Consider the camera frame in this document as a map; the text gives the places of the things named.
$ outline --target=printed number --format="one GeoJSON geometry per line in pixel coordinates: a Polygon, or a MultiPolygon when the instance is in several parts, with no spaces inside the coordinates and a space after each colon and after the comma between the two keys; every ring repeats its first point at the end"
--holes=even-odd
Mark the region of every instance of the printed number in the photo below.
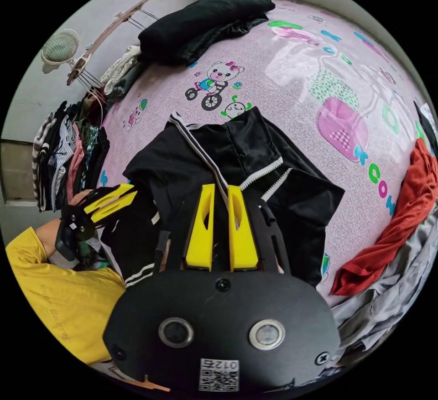
{"type": "Polygon", "coordinates": [[[237,368],[237,363],[236,362],[221,362],[218,361],[216,362],[216,368],[217,369],[236,369],[237,368]]]}

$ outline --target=folded clothes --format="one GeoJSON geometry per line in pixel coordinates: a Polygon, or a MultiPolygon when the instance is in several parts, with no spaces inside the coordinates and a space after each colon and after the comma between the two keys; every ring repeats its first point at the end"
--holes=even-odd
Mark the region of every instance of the folded clothes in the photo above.
{"type": "Polygon", "coordinates": [[[275,8],[270,0],[199,0],[155,21],[138,36],[139,61],[189,65],[218,41],[245,35],[275,8]]]}
{"type": "Polygon", "coordinates": [[[105,86],[106,95],[113,91],[114,86],[128,73],[129,69],[137,64],[137,57],[140,55],[138,46],[129,46],[124,55],[118,59],[100,78],[105,86]]]}
{"type": "Polygon", "coordinates": [[[146,70],[146,67],[147,64],[145,62],[138,62],[133,68],[129,69],[128,72],[114,84],[111,93],[107,95],[107,99],[115,101],[125,97],[134,82],[146,70]]]}

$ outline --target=camera lens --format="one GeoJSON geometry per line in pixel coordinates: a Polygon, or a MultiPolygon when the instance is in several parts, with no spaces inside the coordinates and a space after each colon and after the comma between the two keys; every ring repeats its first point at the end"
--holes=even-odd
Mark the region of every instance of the camera lens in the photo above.
{"type": "Polygon", "coordinates": [[[280,322],[265,319],[257,322],[251,328],[249,340],[251,345],[258,350],[272,350],[283,342],[285,333],[285,329],[280,322]]]}
{"type": "Polygon", "coordinates": [[[193,328],[184,319],[168,318],[160,324],[158,335],[168,347],[182,348],[193,341],[193,328]]]}

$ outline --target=hand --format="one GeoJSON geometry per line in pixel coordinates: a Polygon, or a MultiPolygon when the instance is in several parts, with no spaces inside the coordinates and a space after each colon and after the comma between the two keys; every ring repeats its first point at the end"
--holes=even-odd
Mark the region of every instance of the hand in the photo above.
{"type": "Polygon", "coordinates": [[[78,205],[92,191],[93,191],[92,189],[88,189],[88,190],[83,190],[82,192],[79,192],[70,201],[70,205],[78,205]]]}

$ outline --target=wall fan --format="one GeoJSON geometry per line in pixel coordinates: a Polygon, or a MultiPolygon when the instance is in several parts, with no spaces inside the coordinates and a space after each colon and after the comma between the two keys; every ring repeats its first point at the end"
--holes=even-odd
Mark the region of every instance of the wall fan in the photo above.
{"type": "Polygon", "coordinates": [[[73,67],[73,58],[79,47],[79,34],[73,29],[62,29],[54,33],[41,50],[42,71],[50,73],[61,64],[68,63],[73,67]]]}

